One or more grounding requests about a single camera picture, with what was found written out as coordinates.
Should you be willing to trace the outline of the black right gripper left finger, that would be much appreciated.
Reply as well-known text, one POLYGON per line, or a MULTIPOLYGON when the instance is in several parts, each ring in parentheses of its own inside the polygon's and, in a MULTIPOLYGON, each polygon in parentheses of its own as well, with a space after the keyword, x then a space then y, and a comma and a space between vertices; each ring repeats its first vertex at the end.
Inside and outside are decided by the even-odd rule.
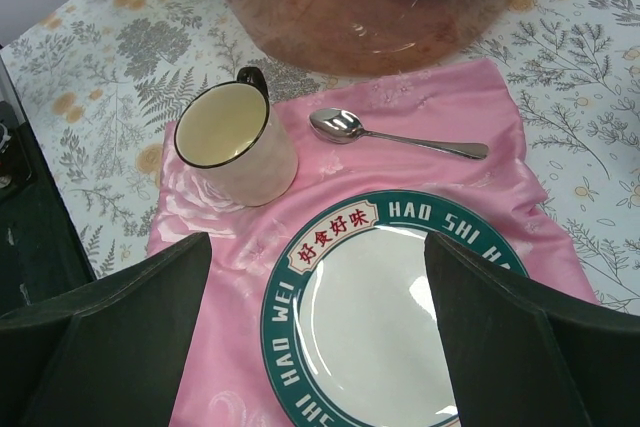
POLYGON ((1 318, 4 426, 166 426, 211 262, 192 234, 1 318))

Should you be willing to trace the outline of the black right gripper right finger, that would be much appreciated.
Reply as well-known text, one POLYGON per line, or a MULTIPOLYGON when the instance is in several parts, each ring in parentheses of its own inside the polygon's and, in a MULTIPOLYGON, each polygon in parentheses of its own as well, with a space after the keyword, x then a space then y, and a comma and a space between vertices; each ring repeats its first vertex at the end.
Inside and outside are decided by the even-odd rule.
POLYGON ((430 234, 424 258, 464 426, 636 426, 639 318, 430 234))

